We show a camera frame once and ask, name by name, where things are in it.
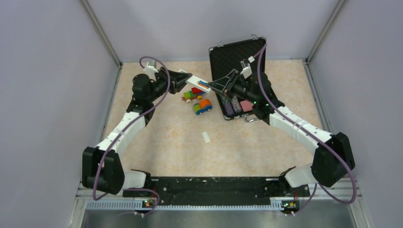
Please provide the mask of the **white remote control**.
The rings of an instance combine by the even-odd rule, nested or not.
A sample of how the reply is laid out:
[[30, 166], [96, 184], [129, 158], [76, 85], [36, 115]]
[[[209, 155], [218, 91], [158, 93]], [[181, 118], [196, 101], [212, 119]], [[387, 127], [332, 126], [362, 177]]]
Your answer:
[[196, 88], [204, 91], [205, 93], [210, 93], [212, 91], [212, 89], [210, 87], [208, 87], [208, 86], [207, 86], [208, 88], [204, 88], [204, 87], [199, 86], [198, 85], [199, 81], [207, 82], [207, 81], [205, 81], [205, 80], [203, 80], [203, 79], [201, 79], [201, 78], [199, 78], [199, 77], [197, 77], [197, 76], [195, 76], [195, 75], [193, 75], [191, 73], [191, 76], [185, 82], [186, 82], [186, 84], [192, 85], [193, 87], [196, 87]]

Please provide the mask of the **orange battery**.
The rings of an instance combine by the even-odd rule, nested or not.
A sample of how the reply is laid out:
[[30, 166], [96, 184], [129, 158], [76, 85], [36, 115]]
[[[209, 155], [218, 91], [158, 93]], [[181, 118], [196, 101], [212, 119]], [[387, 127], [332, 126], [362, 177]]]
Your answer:
[[205, 84], [203, 84], [201, 82], [199, 82], [198, 85], [201, 86], [201, 87], [204, 87], [204, 88], [208, 88]]

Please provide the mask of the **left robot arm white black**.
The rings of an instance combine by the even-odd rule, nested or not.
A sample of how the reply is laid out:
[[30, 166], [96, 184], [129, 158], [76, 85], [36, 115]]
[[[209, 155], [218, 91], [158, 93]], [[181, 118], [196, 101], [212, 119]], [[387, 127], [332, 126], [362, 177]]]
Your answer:
[[134, 188], [140, 196], [152, 192], [152, 183], [147, 180], [145, 171], [124, 171], [121, 157], [134, 137], [150, 122], [156, 105], [155, 100], [162, 101], [168, 93], [180, 92], [186, 81], [192, 77], [184, 71], [174, 72], [161, 67], [151, 70], [155, 79], [147, 74], [133, 77], [133, 96], [119, 124], [95, 147], [87, 147], [82, 157], [82, 185], [93, 191], [93, 199], [100, 191], [104, 195], [116, 195], [121, 190]]

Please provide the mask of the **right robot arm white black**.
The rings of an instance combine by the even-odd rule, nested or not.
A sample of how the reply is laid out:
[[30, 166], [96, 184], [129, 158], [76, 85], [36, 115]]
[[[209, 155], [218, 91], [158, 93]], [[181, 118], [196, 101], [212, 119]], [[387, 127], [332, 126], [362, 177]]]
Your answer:
[[348, 137], [342, 132], [329, 133], [297, 116], [278, 100], [265, 73], [253, 73], [245, 78], [237, 70], [232, 70], [207, 84], [222, 96], [237, 96], [251, 102], [258, 119], [287, 133], [313, 155], [311, 163], [281, 174], [283, 180], [278, 183], [278, 188], [283, 195], [291, 196], [298, 187], [306, 184], [332, 187], [342, 177], [351, 174], [355, 161]]

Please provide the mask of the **red blue brick truck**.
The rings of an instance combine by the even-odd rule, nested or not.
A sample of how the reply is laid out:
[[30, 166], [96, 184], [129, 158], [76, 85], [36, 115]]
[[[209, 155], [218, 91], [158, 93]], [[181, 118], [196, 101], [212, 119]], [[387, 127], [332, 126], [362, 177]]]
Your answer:
[[205, 94], [204, 91], [193, 87], [191, 90], [184, 92], [182, 100], [185, 101], [186, 103], [191, 103], [192, 100], [197, 99], [197, 100], [202, 100], [203, 94]]

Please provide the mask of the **black poker chip case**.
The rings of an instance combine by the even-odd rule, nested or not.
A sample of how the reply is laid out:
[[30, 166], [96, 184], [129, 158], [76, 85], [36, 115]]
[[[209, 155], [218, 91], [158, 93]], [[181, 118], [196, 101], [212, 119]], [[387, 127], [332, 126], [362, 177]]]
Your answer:
[[274, 93], [271, 82], [265, 74], [265, 37], [253, 37], [252, 39], [243, 40], [223, 46], [212, 47], [209, 50], [210, 66], [212, 80], [216, 80], [226, 76], [233, 69], [241, 72], [240, 61], [254, 56], [255, 61], [251, 63], [252, 74], [246, 78], [246, 94], [245, 98], [238, 98], [238, 101], [247, 100], [253, 103], [252, 111], [234, 113], [232, 116], [225, 116], [223, 104], [220, 96], [225, 96], [225, 92], [215, 92], [218, 99], [222, 114], [226, 120], [232, 120], [238, 117], [247, 117], [255, 115], [257, 119], [269, 123], [269, 116], [273, 114], [276, 108], [284, 106]]

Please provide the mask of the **orange blue toy car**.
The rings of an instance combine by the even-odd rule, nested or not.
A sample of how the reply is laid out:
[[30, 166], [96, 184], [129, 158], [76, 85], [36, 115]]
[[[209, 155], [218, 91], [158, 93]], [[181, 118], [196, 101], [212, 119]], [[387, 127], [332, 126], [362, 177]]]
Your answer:
[[203, 99], [199, 103], [193, 105], [193, 111], [196, 115], [202, 115], [212, 109], [212, 104], [209, 99]]

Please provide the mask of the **blue purple chip stack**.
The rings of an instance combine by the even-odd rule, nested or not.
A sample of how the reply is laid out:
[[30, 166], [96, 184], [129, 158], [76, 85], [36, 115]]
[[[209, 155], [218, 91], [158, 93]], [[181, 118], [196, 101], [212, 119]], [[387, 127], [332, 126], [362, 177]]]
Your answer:
[[234, 96], [231, 100], [230, 100], [231, 106], [233, 108], [234, 113], [239, 114], [242, 113], [242, 107], [240, 105], [240, 102], [238, 101], [238, 98], [236, 96]]

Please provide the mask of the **green purple chip stack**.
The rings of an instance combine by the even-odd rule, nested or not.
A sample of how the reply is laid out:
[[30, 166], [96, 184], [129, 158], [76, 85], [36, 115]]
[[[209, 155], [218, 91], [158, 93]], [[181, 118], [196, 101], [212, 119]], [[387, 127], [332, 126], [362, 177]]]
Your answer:
[[220, 96], [220, 99], [221, 99], [221, 102], [223, 104], [223, 109], [224, 109], [225, 116], [234, 115], [234, 110], [232, 108], [231, 101], [228, 98], [224, 97], [224, 96]]

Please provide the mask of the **pink card deck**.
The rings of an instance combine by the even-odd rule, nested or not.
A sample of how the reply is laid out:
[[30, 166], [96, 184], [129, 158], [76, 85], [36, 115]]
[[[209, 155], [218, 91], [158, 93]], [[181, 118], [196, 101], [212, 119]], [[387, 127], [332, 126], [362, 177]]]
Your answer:
[[247, 101], [247, 100], [243, 100], [240, 102], [240, 106], [243, 112], [249, 112], [252, 111], [253, 108], [253, 103]]

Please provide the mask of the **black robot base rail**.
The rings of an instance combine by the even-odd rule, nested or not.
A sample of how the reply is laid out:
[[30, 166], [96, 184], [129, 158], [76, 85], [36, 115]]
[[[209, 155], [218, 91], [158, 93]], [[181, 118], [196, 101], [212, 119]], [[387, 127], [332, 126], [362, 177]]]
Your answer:
[[307, 185], [291, 188], [277, 177], [151, 177], [144, 187], [123, 197], [141, 201], [143, 210], [297, 211], [298, 200], [311, 195]]

